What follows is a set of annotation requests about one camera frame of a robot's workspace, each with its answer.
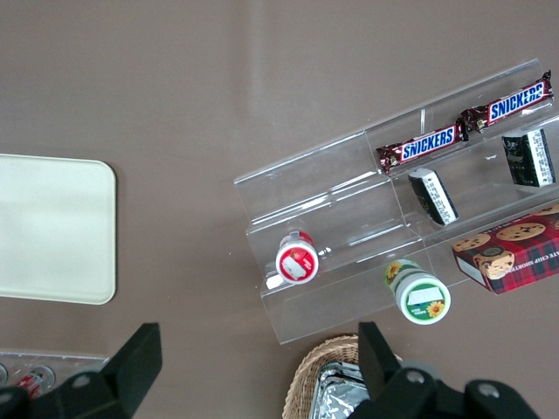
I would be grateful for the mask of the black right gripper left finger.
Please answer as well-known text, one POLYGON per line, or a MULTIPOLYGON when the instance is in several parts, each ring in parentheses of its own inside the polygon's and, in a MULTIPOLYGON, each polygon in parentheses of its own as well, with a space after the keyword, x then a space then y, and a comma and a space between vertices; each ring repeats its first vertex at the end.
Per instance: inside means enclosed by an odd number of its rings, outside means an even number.
POLYGON ((28 418, 131 418, 162 370, 160 325, 144 323, 99 371, 68 378, 29 404, 28 418))

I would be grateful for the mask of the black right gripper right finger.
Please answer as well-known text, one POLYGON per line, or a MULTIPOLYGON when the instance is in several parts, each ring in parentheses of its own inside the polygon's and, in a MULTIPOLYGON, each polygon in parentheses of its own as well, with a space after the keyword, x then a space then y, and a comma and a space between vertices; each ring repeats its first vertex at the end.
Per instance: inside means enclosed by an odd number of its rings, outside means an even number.
POLYGON ((374 322, 358 329, 359 369, 369 399, 352 418, 537 418, 514 388, 487 379, 469 381, 463 391, 419 367, 403 367, 374 322))

